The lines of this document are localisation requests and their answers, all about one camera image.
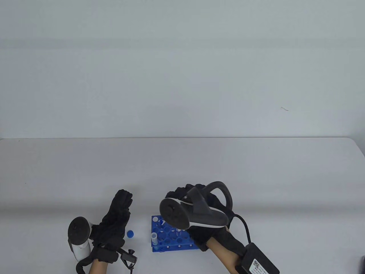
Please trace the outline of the person's left hand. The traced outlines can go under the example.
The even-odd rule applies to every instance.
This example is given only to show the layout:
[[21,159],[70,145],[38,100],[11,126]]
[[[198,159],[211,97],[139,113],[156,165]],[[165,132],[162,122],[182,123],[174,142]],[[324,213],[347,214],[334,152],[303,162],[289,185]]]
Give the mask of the person's left hand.
[[92,260],[113,263],[118,260],[118,251],[124,245],[125,227],[129,221],[132,193],[121,189],[113,198],[108,213],[98,225],[92,226],[90,240]]

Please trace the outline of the person's right hand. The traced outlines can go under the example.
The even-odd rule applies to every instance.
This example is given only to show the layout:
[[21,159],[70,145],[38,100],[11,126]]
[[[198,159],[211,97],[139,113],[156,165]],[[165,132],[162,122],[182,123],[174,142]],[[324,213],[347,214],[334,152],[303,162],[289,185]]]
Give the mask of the person's right hand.
[[208,186],[187,184],[168,192],[159,210],[169,225],[186,230],[197,247],[206,251],[208,240],[230,226],[232,205],[227,187],[216,181]]

